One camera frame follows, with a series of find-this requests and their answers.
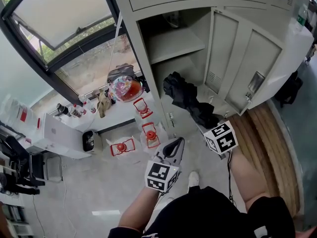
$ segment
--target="window frame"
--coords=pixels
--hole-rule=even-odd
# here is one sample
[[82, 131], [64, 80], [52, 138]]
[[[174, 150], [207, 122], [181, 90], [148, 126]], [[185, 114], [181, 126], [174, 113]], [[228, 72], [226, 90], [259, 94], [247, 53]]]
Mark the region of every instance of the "window frame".
[[[70, 88], [62, 79], [60, 79], [55, 72], [63, 67], [65, 64], [74, 60], [76, 57], [83, 53], [93, 49], [94, 47], [105, 43], [115, 38], [116, 24], [118, 22], [119, 8], [115, 0], [106, 0], [109, 9], [114, 18], [115, 24], [107, 26], [89, 36], [83, 40], [77, 42], [75, 45], [69, 47], [67, 50], [56, 56], [53, 60], [45, 63], [44, 58], [32, 47], [27, 38], [20, 33], [16, 27], [16, 23], [13, 22], [12, 14], [14, 10], [19, 6], [23, 0], [10, 0], [6, 5], [0, 1], [0, 28], [3, 31], [6, 38], [16, 49], [19, 55], [29, 64], [29, 66], [54, 90], [56, 90], [61, 96], [67, 99], [72, 104], [78, 104], [82, 106], [82, 103], [78, 99], [78, 94]], [[136, 57], [137, 63], [140, 66], [139, 60], [136, 56], [133, 48], [130, 36], [127, 29], [122, 22], [119, 36], [126, 34], [130, 42], [132, 51]]]

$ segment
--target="tiled floor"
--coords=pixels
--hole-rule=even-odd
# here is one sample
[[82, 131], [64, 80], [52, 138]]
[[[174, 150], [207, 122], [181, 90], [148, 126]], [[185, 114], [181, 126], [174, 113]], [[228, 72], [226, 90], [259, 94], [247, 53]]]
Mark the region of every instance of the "tiled floor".
[[[34, 196], [46, 238], [107, 237], [110, 229], [116, 227], [120, 215], [144, 186], [145, 168], [150, 157], [145, 155], [136, 164], [124, 163], [111, 156], [106, 138], [114, 141], [132, 135], [140, 137], [135, 123], [102, 134], [104, 151], [100, 155], [81, 160], [62, 158], [64, 181], [47, 183], [41, 188], [41, 194]], [[198, 131], [185, 139], [182, 174], [156, 208], [151, 221], [168, 198], [177, 198], [187, 192], [188, 175], [193, 170], [200, 174], [201, 187], [209, 185], [228, 196], [227, 159], [220, 160], [209, 151]], [[57, 163], [50, 166], [49, 171], [52, 170], [58, 170]], [[231, 187], [238, 209], [245, 211], [233, 178]], [[33, 232], [42, 238], [33, 197], [24, 195], [23, 200]]]

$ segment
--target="black bag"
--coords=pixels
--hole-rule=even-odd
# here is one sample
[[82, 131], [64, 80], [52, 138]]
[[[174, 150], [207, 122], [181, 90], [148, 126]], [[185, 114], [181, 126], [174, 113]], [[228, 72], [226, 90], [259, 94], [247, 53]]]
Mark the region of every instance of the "black bag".
[[275, 94], [275, 99], [281, 104], [281, 108], [284, 104], [292, 104], [297, 96], [298, 90], [302, 87], [303, 82], [298, 77], [297, 71], [292, 73], [285, 84]]
[[172, 104], [186, 109], [193, 120], [206, 129], [217, 126], [219, 118], [213, 115], [213, 106], [209, 103], [200, 103], [197, 100], [197, 87], [187, 83], [179, 73], [173, 72], [164, 79], [163, 88], [165, 94], [173, 99]]

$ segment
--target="small trash can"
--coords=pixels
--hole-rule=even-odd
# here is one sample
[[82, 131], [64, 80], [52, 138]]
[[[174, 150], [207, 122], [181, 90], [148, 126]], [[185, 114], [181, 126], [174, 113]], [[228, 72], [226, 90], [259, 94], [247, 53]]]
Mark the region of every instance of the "small trash can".
[[83, 134], [83, 148], [86, 153], [102, 153], [103, 142], [98, 133], [88, 130]]

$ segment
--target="wooden panel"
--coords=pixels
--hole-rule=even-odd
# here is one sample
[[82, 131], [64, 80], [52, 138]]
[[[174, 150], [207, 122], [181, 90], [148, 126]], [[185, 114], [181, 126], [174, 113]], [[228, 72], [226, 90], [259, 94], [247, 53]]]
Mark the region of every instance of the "wooden panel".
[[299, 201], [299, 191], [298, 191], [298, 184], [295, 175], [294, 164], [292, 158], [289, 154], [289, 150], [287, 148], [286, 142], [282, 135], [280, 128], [278, 127], [277, 123], [275, 122], [275, 118], [269, 109], [267, 104], [263, 104], [259, 107], [261, 108], [262, 116], [265, 118], [266, 124], [269, 128], [269, 132], [271, 134], [272, 139], [275, 139], [274, 143], [280, 153], [280, 156], [283, 159], [283, 164], [285, 166], [286, 172], [288, 174], [288, 181], [290, 184], [290, 193], [293, 197], [293, 204], [295, 206], [295, 213], [299, 211], [300, 208], [300, 201]]
[[287, 163], [285, 155], [288, 154], [288, 152], [284, 153], [279, 151], [278, 144], [280, 144], [281, 139], [276, 137], [271, 125], [274, 120], [269, 120], [264, 114], [262, 110], [263, 105], [264, 104], [249, 110], [248, 113], [264, 143], [274, 170], [280, 196], [284, 199], [291, 215], [295, 216], [298, 206], [296, 206], [296, 193], [294, 193], [296, 185], [294, 186], [294, 184], [297, 183], [296, 181], [294, 183], [292, 179], [289, 178], [291, 173], [294, 172], [294, 169], [291, 170], [289, 163]]
[[235, 115], [229, 120], [233, 124], [243, 154], [265, 180], [269, 194], [279, 196], [273, 168], [251, 118], [244, 114], [241, 117]]

